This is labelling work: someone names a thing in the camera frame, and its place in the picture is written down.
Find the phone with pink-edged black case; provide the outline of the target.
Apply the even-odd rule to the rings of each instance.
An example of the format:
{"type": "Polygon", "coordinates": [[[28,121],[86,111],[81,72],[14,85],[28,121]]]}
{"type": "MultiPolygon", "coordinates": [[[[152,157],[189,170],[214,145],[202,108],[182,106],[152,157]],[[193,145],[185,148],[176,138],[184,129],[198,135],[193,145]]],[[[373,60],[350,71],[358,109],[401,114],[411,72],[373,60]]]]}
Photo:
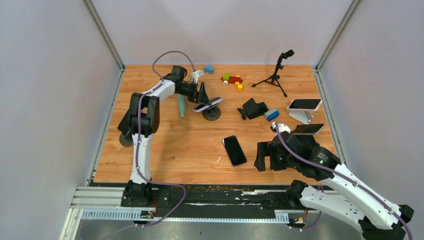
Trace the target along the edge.
{"type": "Polygon", "coordinates": [[[222,144],[233,167],[243,165],[247,162],[247,158],[235,135],[223,138],[222,144]]]}

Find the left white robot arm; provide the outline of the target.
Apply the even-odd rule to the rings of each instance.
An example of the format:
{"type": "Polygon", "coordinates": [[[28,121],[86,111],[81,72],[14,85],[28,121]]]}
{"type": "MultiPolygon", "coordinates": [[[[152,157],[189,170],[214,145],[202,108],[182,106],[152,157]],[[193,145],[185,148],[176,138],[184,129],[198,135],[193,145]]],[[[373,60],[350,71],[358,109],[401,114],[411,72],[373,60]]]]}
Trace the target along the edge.
{"type": "Polygon", "coordinates": [[[201,70],[194,71],[192,81],[184,80],[187,73],[186,68],[174,65],[172,71],[161,76],[153,88],[131,95],[129,108],[118,125],[121,145],[128,147],[133,144],[133,167],[123,191],[123,207],[146,207],[153,201],[151,151],[160,126],[160,105],[164,100],[179,94],[197,105],[194,112],[211,112],[213,119],[218,117],[216,111],[223,98],[208,97],[205,84],[198,82],[198,77],[203,75],[201,70]]]}

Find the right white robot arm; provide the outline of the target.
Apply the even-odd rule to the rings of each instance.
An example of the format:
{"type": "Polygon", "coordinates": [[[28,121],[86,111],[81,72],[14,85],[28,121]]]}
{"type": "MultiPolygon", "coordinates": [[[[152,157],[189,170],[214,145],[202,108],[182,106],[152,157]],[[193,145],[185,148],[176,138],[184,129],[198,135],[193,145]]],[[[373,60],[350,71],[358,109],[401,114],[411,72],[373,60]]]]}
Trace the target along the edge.
{"type": "Polygon", "coordinates": [[[341,200],[294,180],[277,200],[282,206],[323,212],[351,225],[365,240],[413,239],[407,224],[414,210],[406,204],[393,203],[369,188],[313,136],[283,131],[271,141],[258,142],[254,166],[260,172],[265,170],[265,157],[270,158],[272,170],[295,169],[345,198],[341,200]]]}

